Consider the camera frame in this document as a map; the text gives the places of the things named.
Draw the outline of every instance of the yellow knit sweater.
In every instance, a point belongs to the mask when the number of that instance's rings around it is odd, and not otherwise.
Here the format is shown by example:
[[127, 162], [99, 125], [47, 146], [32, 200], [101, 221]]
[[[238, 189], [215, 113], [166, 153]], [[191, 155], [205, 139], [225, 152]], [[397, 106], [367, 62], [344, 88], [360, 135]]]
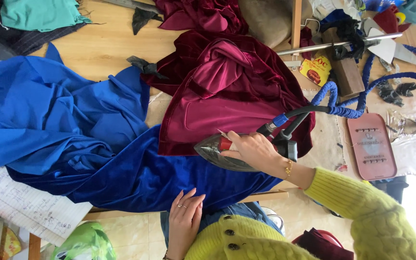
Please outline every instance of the yellow knit sweater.
[[[351, 235], [358, 260], [416, 260], [416, 235], [394, 199], [360, 181], [316, 169], [305, 193], [353, 220]], [[234, 235], [226, 234], [233, 230]], [[286, 242], [275, 229], [244, 216], [222, 216], [200, 232], [186, 260], [316, 260]]]

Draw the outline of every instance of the teal fabric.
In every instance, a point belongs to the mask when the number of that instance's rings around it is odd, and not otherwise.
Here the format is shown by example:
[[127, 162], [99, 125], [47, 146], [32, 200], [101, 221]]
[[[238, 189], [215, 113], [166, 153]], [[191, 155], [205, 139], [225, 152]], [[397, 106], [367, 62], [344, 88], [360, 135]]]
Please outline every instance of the teal fabric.
[[25, 31], [49, 32], [80, 23], [91, 23], [78, 12], [75, 0], [4, 0], [1, 23]]

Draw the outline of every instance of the woman's left hand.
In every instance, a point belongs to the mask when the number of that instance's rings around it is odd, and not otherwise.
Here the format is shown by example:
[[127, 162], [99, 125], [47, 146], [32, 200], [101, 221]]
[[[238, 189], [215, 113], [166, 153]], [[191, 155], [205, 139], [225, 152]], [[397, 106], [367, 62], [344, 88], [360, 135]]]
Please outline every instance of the woman's left hand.
[[169, 259], [182, 260], [197, 236], [205, 194], [193, 197], [195, 192], [196, 188], [186, 195], [181, 191], [171, 205], [168, 253], [166, 254]]

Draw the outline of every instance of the metal rod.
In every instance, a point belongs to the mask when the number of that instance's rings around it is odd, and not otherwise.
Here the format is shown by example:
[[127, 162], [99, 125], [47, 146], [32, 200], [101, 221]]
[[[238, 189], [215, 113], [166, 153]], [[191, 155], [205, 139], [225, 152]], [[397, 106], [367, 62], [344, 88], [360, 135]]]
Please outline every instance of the metal rod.
[[[382, 40], [382, 39], [397, 38], [397, 37], [401, 37], [401, 36], [402, 36], [401, 32], [395, 32], [395, 33], [389, 33], [389, 34], [366, 37], [365, 40], [366, 41]], [[312, 51], [312, 50], [321, 50], [321, 49], [325, 49], [325, 48], [328, 48], [328, 47], [331, 47], [331, 46], [347, 45], [347, 44], [351, 44], [351, 42], [321, 44], [321, 45], [314, 45], [314, 46], [302, 47], [302, 48], [291, 49], [291, 50], [281, 50], [281, 51], [277, 51], [277, 55], [278, 56], [290, 55], [290, 54], [293, 54], [293, 53], [300, 53], [300, 52]]]

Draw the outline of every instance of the blue jeans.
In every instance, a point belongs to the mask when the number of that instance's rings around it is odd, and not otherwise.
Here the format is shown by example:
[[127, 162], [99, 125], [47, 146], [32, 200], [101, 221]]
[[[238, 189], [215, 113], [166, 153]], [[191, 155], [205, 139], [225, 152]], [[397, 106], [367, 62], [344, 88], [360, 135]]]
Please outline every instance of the blue jeans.
[[[263, 211], [263, 209], [261, 209], [257, 202], [236, 203], [234, 205], [228, 206], [227, 208], [220, 209], [214, 213], [202, 215], [200, 227], [198, 228], [198, 233], [200, 233], [209, 225], [217, 222], [222, 215], [240, 215], [256, 219], [257, 221], [261, 221], [266, 225], [273, 227], [275, 230], [277, 230], [277, 232], [283, 235], [279, 227], [277, 227], [277, 225], [275, 225], [275, 223], [272, 222], [272, 220], [270, 220], [268, 216], [266, 216], [266, 213]], [[161, 230], [163, 231], [163, 235], [165, 237], [166, 248], [168, 248], [168, 239], [170, 231], [169, 221], [170, 213], [168, 211], [161, 212], [160, 224]]]

